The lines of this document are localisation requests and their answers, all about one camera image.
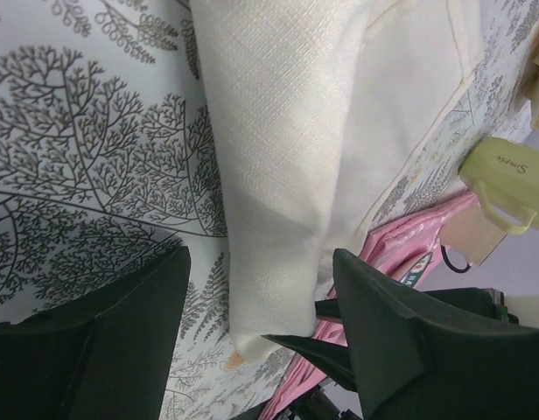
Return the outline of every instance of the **pink packaging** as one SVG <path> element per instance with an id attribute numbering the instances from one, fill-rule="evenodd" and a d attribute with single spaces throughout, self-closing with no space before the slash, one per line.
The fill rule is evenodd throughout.
<path id="1" fill-rule="evenodd" d="M 437 234 L 440 228 L 454 214 L 476 201 L 475 195 L 465 192 L 454 199 L 410 216 L 402 217 L 388 225 L 371 232 L 359 257 L 384 274 L 401 280 L 407 278 L 409 270 L 420 260 L 429 260 L 429 265 L 418 277 L 427 276 L 442 261 Z M 335 298 L 332 289 L 329 298 Z M 314 338 L 345 346 L 346 337 L 343 326 L 331 322 L 320 321 Z M 259 420 L 272 420 L 289 404 L 302 394 L 314 388 L 326 378 L 311 363 L 301 356 L 293 358 L 281 384 L 272 399 L 266 404 Z"/>

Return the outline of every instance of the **cardboard tag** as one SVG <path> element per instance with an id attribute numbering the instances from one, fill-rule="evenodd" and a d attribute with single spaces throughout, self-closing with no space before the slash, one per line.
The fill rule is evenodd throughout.
<path id="1" fill-rule="evenodd" d="M 505 236 L 507 233 L 486 219 L 477 203 L 454 215 L 438 233 L 441 243 L 464 255 L 470 265 L 481 265 Z"/>

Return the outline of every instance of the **black wire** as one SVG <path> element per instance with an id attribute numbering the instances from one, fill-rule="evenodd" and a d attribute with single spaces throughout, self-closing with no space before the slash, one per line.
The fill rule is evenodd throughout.
<path id="1" fill-rule="evenodd" d="M 443 255 L 443 261 L 446 264 L 446 266 L 449 269 L 451 269 L 452 271 L 454 271 L 455 273 L 464 274 L 464 273 L 467 273 L 470 270 L 471 266 L 468 263 L 466 263 L 465 268 L 463 268 L 463 269 L 459 269 L 458 267 L 454 267 L 452 265 L 451 260 L 448 259 L 448 255 L 446 254 L 445 245 L 441 245 L 441 254 Z"/>

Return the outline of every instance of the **white patterned fabric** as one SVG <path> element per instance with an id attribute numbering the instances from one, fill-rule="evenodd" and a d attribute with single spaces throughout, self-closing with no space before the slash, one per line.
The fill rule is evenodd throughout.
<path id="1" fill-rule="evenodd" d="M 262 360 L 276 348 L 262 335 L 313 334 L 320 260 L 326 280 L 334 249 L 361 250 L 371 206 L 466 91 L 480 9 L 197 0 L 192 12 L 232 256 L 231 337 Z"/>
<path id="2" fill-rule="evenodd" d="M 539 0 L 481 7 L 486 55 L 475 80 L 373 226 L 442 200 L 482 136 L 529 133 L 517 82 L 539 32 Z M 272 396 L 291 353 L 245 363 L 228 336 L 228 242 L 194 38 L 187 0 L 0 0 L 0 321 L 77 298 L 181 240 L 192 274 L 160 418 L 227 420 Z M 101 149 L 59 108 L 78 101 L 76 78 L 93 90 L 74 120 L 107 134 Z M 317 298 L 329 287 L 320 284 Z"/>

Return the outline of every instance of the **gray fern print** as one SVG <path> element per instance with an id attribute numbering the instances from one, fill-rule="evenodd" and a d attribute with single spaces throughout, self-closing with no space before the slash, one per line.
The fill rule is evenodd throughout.
<path id="1" fill-rule="evenodd" d="M 193 22 L 188 19 L 183 19 L 182 36 L 184 37 L 185 56 L 188 62 L 188 67 L 198 81 L 201 77 L 200 56 L 198 55 L 198 44 L 196 43 L 196 32 L 193 29 Z"/>
<path id="2" fill-rule="evenodd" d="M 168 94 L 139 93 L 80 52 L 25 46 L 0 58 L 0 190 L 209 237 L 227 234 L 213 132 Z"/>
<path id="3" fill-rule="evenodd" d="M 487 110 L 484 115 L 484 124 L 488 125 L 499 114 L 502 114 L 501 107 L 506 106 L 503 95 L 507 92 L 506 84 L 502 75 L 492 78 L 492 82 L 489 87 L 486 87 L 486 105 Z"/>
<path id="4" fill-rule="evenodd" d="M 198 411 L 206 409 L 205 406 L 196 404 L 196 401 L 212 391 L 213 387 L 202 385 L 201 381 L 210 369 L 219 364 L 223 354 L 221 348 L 213 347 L 199 353 L 194 360 L 182 361 L 183 356 L 178 352 L 172 356 L 171 371 L 164 392 L 162 414 L 165 418 L 191 419 L 199 414 Z"/>
<path id="5" fill-rule="evenodd" d="M 206 286 L 200 293 L 190 282 L 182 320 L 180 321 L 180 338 L 196 326 L 193 341 L 197 342 L 201 334 L 204 342 L 215 332 L 220 332 L 216 344 L 228 334 L 228 276 L 226 274 L 225 254 L 220 253 L 211 268 Z"/>
<path id="6" fill-rule="evenodd" d="M 468 89 L 462 98 L 458 100 L 454 109 L 444 119 L 444 123 L 449 123 L 449 127 L 452 130 L 457 130 L 463 125 L 466 119 L 470 120 L 472 126 L 475 126 L 472 100 L 470 99 L 470 89 Z M 441 138 L 441 134 L 442 130 L 438 133 L 433 142 L 438 142 L 439 138 Z"/>
<path id="7" fill-rule="evenodd" d="M 514 53 L 515 50 L 528 39 L 532 28 L 536 22 L 539 21 L 539 0 L 531 0 L 528 2 L 528 11 L 521 21 L 521 24 L 518 25 L 513 36 L 513 48 L 511 53 Z"/>
<path id="8" fill-rule="evenodd" d="M 27 285 L 44 309 L 64 304 L 181 244 L 174 233 L 89 215 L 46 199 L 0 194 L 0 305 Z"/>
<path id="9" fill-rule="evenodd" d="M 394 189 L 390 192 L 388 197 L 382 202 L 381 206 L 376 211 L 376 214 L 373 218 L 374 225 L 378 225 L 383 221 L 387 221 L 389 219 L 390 213 L 392 212 L 394 207 L 396 207 L 398 201 L 402 199 L 409 183 L 410 180 L 408 179 L 407 175 L 404 175 L 402 178 L 400 178 Z"/>
<path id="10" fill-rule="evenodd" d="M 452 162 L 445 161 L 404 201 L 404 215 L 413 214 L 437 204 L 453 180 Z"/>
<path id="11" fill-rule="evenodd" d="M 147 107 L 104 73 L 50 46 L 0 58 L 0 305 L 29 285 L 59 305 L 181 234 L 227 234 L 207 108 Z"/>
<path id="12" fill-rule="evenodd" d="M 123 49 L 130 57 L 143 63 L 154 63 L 150 48 L 175 51 L 178 31 L 160 17 L 147 13 L 144 0 L 96 0 L 103 11 L 96 13 L 94 22 L 108 39 Z M 61 18 L 66 27 L 82 37 L 93 29 L 91 17 L 85 12 L 80 0 L 52 0 L 51 12 Z"/>
<path id="13" fill-rule="evenodd" d="M 266 388 L 274 388 L 281 381 L 285 369 L 291 363 L 295 353 L 288 348 L 280 348 L 273 352 L 269 358 L 256 370 L 254 381 L 269 381 Z"/>

